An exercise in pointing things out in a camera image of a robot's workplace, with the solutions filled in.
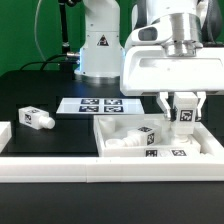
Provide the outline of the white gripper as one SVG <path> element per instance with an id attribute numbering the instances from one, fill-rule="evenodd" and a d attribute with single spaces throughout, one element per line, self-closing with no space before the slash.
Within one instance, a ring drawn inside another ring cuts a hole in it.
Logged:
<path id="1" fill-rule="evenodd" d="M 159 18 L 129 35 L 120 89 L 127 96 L 158 94 L 157 104 L 168 120 L 168 93 L 197 92 L 200 121 L 205 92 L 224 92 L 224 46 L 201 41 L 197 18 Z"/>

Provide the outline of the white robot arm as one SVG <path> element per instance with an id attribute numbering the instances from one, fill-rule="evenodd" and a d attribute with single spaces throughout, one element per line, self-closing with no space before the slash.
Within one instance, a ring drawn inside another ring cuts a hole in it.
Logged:
<path id="1" fill-rule="evenodd" d="M 169 94 L 191 92 L 200 118 L 206 95 L 224 90 L 224 44 L 216 42 L 222 29 L 218 0 L 136 0 L 124 46 L 115 0 L 83 2 L 86 41 L 76 79 L 119 80 L 126 96 L 156 95 L 169 119 L 177 117 Z"/>

